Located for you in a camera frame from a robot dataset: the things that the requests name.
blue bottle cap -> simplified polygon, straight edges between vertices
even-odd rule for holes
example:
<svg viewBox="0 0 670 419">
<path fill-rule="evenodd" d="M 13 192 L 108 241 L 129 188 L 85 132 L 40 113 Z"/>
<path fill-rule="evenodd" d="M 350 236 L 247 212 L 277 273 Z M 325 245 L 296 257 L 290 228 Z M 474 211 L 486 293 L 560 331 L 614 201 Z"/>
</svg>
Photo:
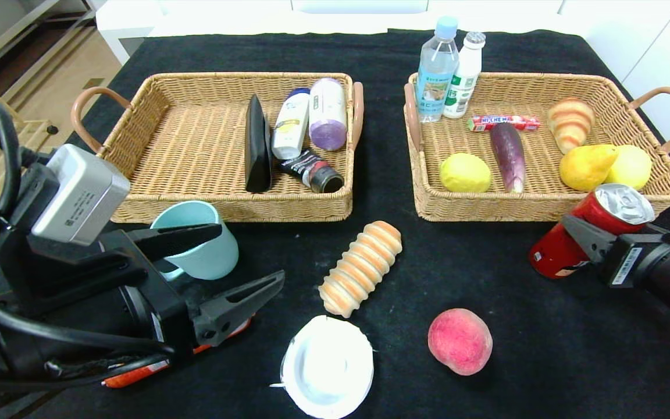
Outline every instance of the blue bottle cap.
<svg viewBox="0 0 670 419">
<path fill-rule="evenodd" d="M 436 23 L 436 37 L 453 40 L 457 36 L 457 20 L 451 16 L 441 16 Z"/>
<path fill-rule="evenodd" d="M 291 91 L 291 93 L 289 93 L 288 96 L 286 96 L 286 98 L 288 99 L 288 98 L 290 98 L 291 96 L 298 95 L 299 93 L 306 93 L 306 94 L 309 94 L 309 88 L 308 88 L 308 87 L 299 87 L 299 88 L 295 88 L 294 90 Z"/>
</svg>

lemon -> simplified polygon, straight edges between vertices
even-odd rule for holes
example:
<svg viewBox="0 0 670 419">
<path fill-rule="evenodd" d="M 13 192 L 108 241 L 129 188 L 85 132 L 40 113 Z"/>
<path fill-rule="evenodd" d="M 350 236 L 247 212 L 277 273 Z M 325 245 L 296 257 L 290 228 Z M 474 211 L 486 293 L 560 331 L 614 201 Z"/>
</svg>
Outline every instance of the lemon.
<svg viewBox="0 0 670 419">
<path fill-rule="evenodd" d="M 560 178 L 573 189 L 592 191 L 607 178 L 617 153 L 611 144 L 576 147 L 560 160 Z"/>
<path fill-rule="evenodd" d="M 651 157 L 634 145 L 618 145 L 617 151 L 619 156 L 604 183 L 624 183 L 635 190 L 642 189 L 651 178 Z"/>
<path fill-rule="evenodd" d="M 455 153 L 441 162 L 441 183 L 453 193 L 484 193 L 490 180 L 490 168 L 472 154 Z"/>
</svg>

black tablecloth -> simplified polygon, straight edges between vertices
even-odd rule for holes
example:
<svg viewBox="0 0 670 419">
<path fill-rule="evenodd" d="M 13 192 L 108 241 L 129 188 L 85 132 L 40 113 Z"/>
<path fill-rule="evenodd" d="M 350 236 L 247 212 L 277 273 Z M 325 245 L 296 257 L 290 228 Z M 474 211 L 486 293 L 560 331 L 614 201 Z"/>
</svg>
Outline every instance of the black tablecloth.
<svg viewBox="0 0 670 419">
<path fill-rule="evenodd" d="M 67 390 L 33 417 L 303 417 L 282 389 L 291 337 L 324 314 L 316 287 L 363 226 L 402 231 L 404 252 L 351 323 L 375 348 L 372 389 L 352 417 L 670 417 L 670 311 L 645 292 L 607 289 L 593 271 L 543 279 L 526 262 L 550 223 L 430 223 L 412 201 L 402 85 L 430 32 L 203 35 L 147 39 L 110 87 L 133 97 L 158 72 L 345 72 L 365 86 L 354 211 L 337 223 L 232 223 L 241 257 L 228 278 L 179 281 L 210 294 L 279 268 L 283 291 L 242 335 L 123 390 Z M 580 37 L 487 34 L 489 72 L 611 72 Z M 107 137 L 122 109 L 102 98 L 85 117 Z M 670 210 L 659 218 L 670 228 Z M 426 345 L 431 320 L 466 307 L 490 327 L 487 366 L 459 377 Z"/>
</svg>

deodorant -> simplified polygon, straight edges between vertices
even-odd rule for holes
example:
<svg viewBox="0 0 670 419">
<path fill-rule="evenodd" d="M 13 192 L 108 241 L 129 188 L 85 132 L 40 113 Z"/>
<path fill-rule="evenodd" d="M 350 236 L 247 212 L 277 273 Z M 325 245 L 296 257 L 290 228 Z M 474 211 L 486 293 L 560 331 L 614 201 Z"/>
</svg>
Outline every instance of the deodorant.
<svg viewBox="0 0 670 419">
<path fill-rule="evenodd" d="M 309 93 L 309 138 L 325 150 L 337 150 L 345 144 L 345 92 L 340 82 L 319 79 Z"/>
</svg>

striped bread roll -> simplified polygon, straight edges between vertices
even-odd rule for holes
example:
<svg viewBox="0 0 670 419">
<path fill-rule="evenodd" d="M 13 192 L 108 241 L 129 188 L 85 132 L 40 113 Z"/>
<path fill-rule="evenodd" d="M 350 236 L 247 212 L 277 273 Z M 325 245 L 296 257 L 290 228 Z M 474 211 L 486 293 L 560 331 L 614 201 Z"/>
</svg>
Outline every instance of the striped bread roll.
<svg viewBox="0 0 670 419">
<path fill-rule="evenodd" d="M 402 252 L 400 232 L 385 222 L 366 225 L 319 286 L 325 310 L 349 318 Z"/>
<path fill-rule="evenodd" d="M 578 98 L 567 98 L 547 112 L 547 126 L 563 154 L 584 145 L 594 123 L 593 109 Z"/>
</svg>

